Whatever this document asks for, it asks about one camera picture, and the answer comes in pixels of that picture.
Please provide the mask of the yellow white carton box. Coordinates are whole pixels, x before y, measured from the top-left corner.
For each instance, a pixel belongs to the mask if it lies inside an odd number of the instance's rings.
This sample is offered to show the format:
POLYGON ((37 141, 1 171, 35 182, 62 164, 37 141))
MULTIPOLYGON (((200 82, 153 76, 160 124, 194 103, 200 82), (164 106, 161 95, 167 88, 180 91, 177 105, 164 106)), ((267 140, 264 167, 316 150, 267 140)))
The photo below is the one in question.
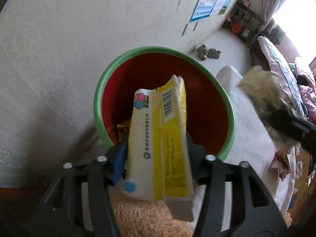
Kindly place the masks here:
POLYGON ((180 76, 173 75, 162 87, 135 92, 126 178, 119 187, 132 198, 165 202, 177 220, 194 220, 186 91, 180 76))

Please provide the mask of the green red trash bucket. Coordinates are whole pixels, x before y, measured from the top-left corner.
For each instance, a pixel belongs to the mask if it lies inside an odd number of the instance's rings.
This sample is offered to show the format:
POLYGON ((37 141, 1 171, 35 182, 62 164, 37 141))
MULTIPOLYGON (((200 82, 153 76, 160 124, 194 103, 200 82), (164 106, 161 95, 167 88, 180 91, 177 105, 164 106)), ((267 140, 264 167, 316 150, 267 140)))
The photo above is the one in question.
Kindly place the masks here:
POLYGON ((220 160, 235 138, 227 92, 195 59, 165 47, 141 47, 116 58, 94 95, 94 120, 106 148, 119 143, 118 124, 135 119, 153 126, 183 126, 195 144, 220 160))

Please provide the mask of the bed with plaid quilt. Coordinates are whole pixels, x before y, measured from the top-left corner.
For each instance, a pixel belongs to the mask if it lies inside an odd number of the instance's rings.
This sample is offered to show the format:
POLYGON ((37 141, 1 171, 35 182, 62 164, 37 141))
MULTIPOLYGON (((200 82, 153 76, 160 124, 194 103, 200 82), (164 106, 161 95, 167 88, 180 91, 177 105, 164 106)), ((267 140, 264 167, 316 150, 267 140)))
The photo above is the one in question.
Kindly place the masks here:
POLYGON ((294 63, 288 63, 276 46, 268 38, 260 36, 257 39, 259 52, 265 57, 261 66, 267 71, 279 75, 282 86, 282 99, 298 114, 308 119, 308 110, 303 103, 298 85, 311 87, 315 92, 315 79, 309 66, 296 57, 294 63))

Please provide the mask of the purple blanket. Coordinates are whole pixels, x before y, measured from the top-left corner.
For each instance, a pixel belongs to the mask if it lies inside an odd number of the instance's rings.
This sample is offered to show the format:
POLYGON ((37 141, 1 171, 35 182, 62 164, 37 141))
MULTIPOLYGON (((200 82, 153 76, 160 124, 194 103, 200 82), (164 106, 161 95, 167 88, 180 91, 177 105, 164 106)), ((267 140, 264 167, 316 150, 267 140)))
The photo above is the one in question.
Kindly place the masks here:
POLYGON ((315 124, 315 92, 309 86, 298 85, 303 103, 308 110, 308 120, 315 124))

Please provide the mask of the white table cloth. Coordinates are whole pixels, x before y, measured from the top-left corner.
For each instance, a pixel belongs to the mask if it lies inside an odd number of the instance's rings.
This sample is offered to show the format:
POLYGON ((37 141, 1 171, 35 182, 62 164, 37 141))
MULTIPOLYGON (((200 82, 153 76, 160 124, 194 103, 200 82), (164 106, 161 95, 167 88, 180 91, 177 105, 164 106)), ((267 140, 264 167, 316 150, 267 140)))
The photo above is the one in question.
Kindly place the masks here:
POLYGON ((228 94, 235 115, 235 140, 225 162, 234 165, 241 161, 249 162, 269 190, 286 225, 290 226, 292 219, 287 210, 295 185, 295 152, 292 150, 289 155, 291 173, 281 180, 277 171, 270 168, 274 144, 251 101, 237 87, 242 76, 234 67, 225 66, 216 78, 228 94))

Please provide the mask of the right grey sneaker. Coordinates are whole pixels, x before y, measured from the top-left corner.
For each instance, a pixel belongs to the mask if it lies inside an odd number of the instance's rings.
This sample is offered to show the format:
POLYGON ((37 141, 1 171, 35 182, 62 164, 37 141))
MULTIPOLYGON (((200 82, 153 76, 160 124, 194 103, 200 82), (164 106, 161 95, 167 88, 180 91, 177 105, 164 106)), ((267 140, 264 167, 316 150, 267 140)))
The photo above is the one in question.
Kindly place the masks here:
POLYGON ((220 50, 216 50, 215 48, 208 49, 207 56, 208 58, 219 59, 221 55, 220 50))

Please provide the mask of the grey sneaker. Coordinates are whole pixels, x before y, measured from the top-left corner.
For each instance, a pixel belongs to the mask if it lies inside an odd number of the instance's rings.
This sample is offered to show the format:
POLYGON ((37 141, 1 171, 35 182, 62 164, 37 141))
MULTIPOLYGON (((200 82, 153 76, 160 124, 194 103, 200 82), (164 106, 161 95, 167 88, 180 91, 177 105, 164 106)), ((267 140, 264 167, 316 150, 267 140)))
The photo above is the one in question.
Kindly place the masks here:
POLYGON ((207 56, 208 56, 208 48, 206 47, 205 44, 201 44, 198 48, 197 48, 197 56, 198 58, 200 58, 201 60, 206 60, 207 56))
POLYGON ((208 58, 219 59, 221 55, 220 50, 216 50, 215 48, 208 49, 207 56, 208 58))

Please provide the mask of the left grey sneaker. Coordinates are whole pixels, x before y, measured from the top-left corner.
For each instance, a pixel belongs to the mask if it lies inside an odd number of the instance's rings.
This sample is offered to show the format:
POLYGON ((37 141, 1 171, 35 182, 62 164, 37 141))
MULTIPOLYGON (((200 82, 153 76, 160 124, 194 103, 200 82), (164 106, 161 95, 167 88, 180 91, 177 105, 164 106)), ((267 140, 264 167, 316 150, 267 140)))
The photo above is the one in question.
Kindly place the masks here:
POLYGON ((197 56, 198 58, 200 58, 201 60, 206 60, 207 56, 208 56, 208 48, 206 47, 205 44, 201 44, 198 48, 197 48, 197 56))

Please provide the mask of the red bucket under shelf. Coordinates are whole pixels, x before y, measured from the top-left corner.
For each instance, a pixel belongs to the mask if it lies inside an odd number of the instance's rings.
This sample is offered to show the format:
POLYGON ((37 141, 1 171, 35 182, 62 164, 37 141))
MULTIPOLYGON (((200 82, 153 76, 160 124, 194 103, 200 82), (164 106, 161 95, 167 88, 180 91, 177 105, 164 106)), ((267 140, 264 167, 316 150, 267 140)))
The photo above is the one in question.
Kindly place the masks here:
POLYGON ((242 24, 241 23, 234 23, 231 25, 231 30, 230 32, 233 34, 233 35, 237 35, 239 33, 239 31, 241 30, 242 28, 242 24))

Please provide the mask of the dark metal shelf rack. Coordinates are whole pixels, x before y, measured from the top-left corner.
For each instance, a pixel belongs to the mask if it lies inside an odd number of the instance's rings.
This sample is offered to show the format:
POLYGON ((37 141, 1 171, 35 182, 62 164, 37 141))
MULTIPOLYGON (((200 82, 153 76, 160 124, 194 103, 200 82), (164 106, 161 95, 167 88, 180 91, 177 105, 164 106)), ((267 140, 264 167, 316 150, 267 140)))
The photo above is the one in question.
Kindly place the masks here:
POLYGON ((261 29, 267 24, 262 16, 240 0, 236 2, 222 27, 230 32, 231 25, 236 22, 241 23, 242 28, 235 36, 245 42, 248 47, 254 45, 261 29))

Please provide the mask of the blue pinyin wall poster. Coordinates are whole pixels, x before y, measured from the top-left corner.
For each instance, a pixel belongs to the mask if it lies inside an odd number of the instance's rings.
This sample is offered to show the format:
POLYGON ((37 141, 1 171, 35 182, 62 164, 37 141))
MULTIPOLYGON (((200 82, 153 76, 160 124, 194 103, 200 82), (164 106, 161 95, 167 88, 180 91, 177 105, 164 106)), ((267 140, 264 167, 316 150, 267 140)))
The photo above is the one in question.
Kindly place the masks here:
POLYGON ((198 0, 192 12, 190 23, 210 16, 217 0, 198 0))

